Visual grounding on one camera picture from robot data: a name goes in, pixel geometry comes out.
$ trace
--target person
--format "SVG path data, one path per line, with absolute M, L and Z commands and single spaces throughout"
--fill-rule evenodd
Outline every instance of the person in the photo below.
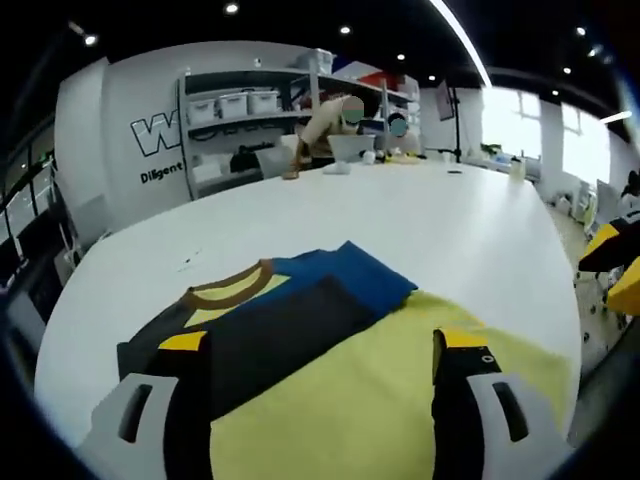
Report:
M 327 100 L 314 112 L 300 134 L 293 158 L 293 170 L 286 179 L 298 178 L 302 169 L 322 168 L 335 162 L 329 145 L 329 135 L 357 135 L 360 121 L 373 118 L 380 108 L 380 95 L 366 87 L 357 87 L 351 94 Z M 304 158 L 311 158 L 305 164 Z
M 631 171 L 629 173 L 629 179 L 627 186 L 624 187 L 622 194 L 620 195 L 620 211 L 622 214 L 626 214 L 632 210 L 640 209 L 640 175 L 637 172 Z
M 418 136 L 409 130 L 409 125 L 404 115 L 401 113 L 392 113 L 388 118 L 389 137 L 385 145 L 385 136 L 378 135 L 376 137 L 376 150 L 384 150 L 387 152 L 397 152 L 400 150 L 402 154 L 412 153 L 418 155 L 420 153 L 420 141 Z

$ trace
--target white storage box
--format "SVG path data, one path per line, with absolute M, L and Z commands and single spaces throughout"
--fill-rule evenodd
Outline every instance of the white storage box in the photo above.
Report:
M 248 93 L 231 93 L 218 98 L 220 118 L 238 118 L 247 116 Z
M 215 119 L 215 102 L 206 100 L 203 102 L 192 102 L 189 104 L 189 124 L 200 125 L 211 122 Z
M 293 68 L 300 68 L 303 70 L 312 70 L 315 68 L 317 73 L 331 75 L 333 57 L 333 53 L 320 48 L 315 48 L 300 55 L 294 62 Z
M 278 111 L 278 92 L 249 93 L 249 115 Z

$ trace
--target window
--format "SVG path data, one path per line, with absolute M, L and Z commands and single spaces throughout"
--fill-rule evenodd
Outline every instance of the window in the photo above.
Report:
M 606 125 L 569 105 L 562 105 L 562 123 L 562 170 L 591 185 L 597 180 L 609 182 L 611 156 Z
M 540 99 L 506 88 L 482 90 L 482 143 L 502 145 L 509 155 L 540 158 Z

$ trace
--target black ceiling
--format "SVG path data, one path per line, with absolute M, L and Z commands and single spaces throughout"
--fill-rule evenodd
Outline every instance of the black ceiling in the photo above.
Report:
M 71 73 L 103 56 L 115 62 L 183 43 L 262 40 L 320 47 L 385 70 L 407 73 L 425 84 L 432 74 L 447 75 L 458 85 L 479 84 L 464 48 L 428 0 L 240 0 L 240 13 L 235 17 L 223 15 L 224 3 L 182 1 L 159 7 L 158 3 L 110 2 L 107 9 L 87 3 L 73 10 L 39 10 L 38 15 L 16 13 L 15 29 L 0 29 L 2 44 L 15 45 L 4 52 L 4 65 L 12 68 L 4 76 L 8 85 L 0 99 L 0 128 L 7 125 L 34 64 L 39 59 L 42 62 L 43 55 L 50 56 L 31 77 L 33 94 L 19 109 L 18 123 L 12 123 L 7 147 L 54 111 L 58 84 Z M 534 90 L 545 98 L 558 89 L 562 92 L 560 100 L 582 102 L 595 114 L 619 108 L 613 66 L 604 65 L 603 55 L 586 56 L 596 42 L 613 51 L 605 40 L 611 37 L 613 41 L 614 36 L 598 34 L 609 32 L 598 21 L 606 15 L 600 16 L 593 5 L 586 8 L 575 0 L 445 3 L 460 20 L 485 65 L 532 74 L 495 75 L 495 83 Z M 609 7 L 607 12 L 620 21 L 620 15 L 611 13 Z M 98 46 L 84 47 L 80 37 L 66 27 L 69 19 L 97 33 Z M 352 35 L 338 33 L 344 24 L 352 27 Z M 578 25 L 588 27 L 586 37 L 576 35 Z M 404 62 L 396 59 L 400 52 L 406 55 Z M 564 66 L 572 68 L 571 75 L 562 72 Z M 592 101 L 565 91 L 565 84 L 586 92 Z

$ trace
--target brown collar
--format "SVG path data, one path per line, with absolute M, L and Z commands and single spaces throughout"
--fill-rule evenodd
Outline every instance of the brown collar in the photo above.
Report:
M 211 288 L 223 288 L 234 285 L 251 276 L 258 270 L 260 270 L 260 275 L 254 283 L 249 285 L 244 290 L 231 295 L 230 297 L 221 298 L 219 300 L 207 300 L 197 295 L 197 292 L 201 292 L 203 290 L 209 290 Z M 206 283 L 197 287 L 189 287 L 187 292 L 182 296 L 181 300 L 187 305 L 198 310 L 221 310 L 225 308 L 233 308 L 255 297 L 264 287 L 267 286 L 272 276 L 273 265 L 271 261 L 260 260 L 252 267 L 249 267 L 246 270 L 243 270 L 242 272 L 237 273 L 229 278 L 225 278 L 224 280 L 213 283 Z

